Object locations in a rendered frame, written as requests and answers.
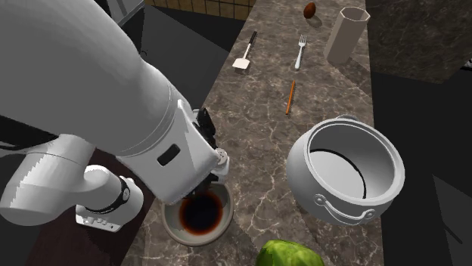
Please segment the orange pencil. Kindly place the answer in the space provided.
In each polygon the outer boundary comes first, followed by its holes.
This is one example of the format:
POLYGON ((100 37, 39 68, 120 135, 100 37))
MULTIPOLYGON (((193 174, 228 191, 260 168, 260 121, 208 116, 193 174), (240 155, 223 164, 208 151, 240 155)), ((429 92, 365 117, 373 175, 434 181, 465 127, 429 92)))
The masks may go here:
POLYGON ((293 101, 293 93, 295 91, 295 87, 296 87, 296 81, 293 80, 292 83, 291 83, 291 87, 290 87, 290 94, 289 94, 289 98, 288 98, 288 101, 287 101, 287 108, 285 110, 285 115, 289 115, 290 114, 290 108, 291 108, 291 104, 292 104, 292 101, 293 101))

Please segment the beige bowl with dark liquid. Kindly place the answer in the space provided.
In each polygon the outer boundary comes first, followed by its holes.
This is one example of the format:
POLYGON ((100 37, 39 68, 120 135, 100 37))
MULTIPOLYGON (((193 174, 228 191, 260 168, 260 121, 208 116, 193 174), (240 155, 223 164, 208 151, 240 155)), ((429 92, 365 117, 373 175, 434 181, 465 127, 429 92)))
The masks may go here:
POLYGON ((234 200, 227 185, 212 183, 204 192, 174 205, 163 204, 161 209, 163 225, 175 241, 184 246, 205 246, 228 229, 234 200))

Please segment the white fork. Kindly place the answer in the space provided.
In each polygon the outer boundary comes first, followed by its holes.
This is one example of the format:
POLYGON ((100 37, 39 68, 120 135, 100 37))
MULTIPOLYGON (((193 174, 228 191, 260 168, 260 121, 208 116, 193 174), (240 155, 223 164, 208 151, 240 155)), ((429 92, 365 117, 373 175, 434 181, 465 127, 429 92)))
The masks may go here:
POLYGON ((300 36, 300 40, 299 40, 299 42, 298 42, 298 45, 299 45, 300 49, 299 49, 299 53, 298 53, 298 55, 297 55, 296 63, 295 63, 295 65, 294 65, 295 70, 298 70, 298 69, 300 68, 301 57, 302 57, 303 49, 304 49, 304 47, 306 46, 306 39, 307 39, 307 36, 306 36, 306 35, 301 35, 301 36, 300 36))

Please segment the green melon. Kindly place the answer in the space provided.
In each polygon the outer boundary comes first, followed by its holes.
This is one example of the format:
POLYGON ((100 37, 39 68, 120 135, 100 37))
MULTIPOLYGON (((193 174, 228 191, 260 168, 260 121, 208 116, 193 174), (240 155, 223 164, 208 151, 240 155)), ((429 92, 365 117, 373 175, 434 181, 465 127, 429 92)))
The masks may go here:
POLYGON ((269 240, 256 257, 255 266, 325 266, 320 255, 299 243, 269 240))

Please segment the beige octagonal vase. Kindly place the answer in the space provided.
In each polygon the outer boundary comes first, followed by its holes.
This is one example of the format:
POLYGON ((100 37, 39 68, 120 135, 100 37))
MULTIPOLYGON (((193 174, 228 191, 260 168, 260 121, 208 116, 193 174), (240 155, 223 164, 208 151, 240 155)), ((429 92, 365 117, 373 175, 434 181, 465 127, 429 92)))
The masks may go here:
POLYGON ((340 10, 324 50, 324 57, 332 63, 345 63, 370 20, 362 8, 345 7, 340 10))

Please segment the dark red robot stand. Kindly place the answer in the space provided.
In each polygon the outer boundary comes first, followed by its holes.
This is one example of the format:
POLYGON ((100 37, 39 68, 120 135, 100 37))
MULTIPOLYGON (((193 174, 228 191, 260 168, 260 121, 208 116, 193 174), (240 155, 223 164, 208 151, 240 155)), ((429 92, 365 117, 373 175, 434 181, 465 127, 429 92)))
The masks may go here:
POLYGON ((75 209, 42 226, 25 266, 120 266, 151 207, 155 196, 115 156, 95 150, 92 165, 102 165, 115 175, 132 178, 144 195, 141 211, 116 233, 82 226, 75 209))

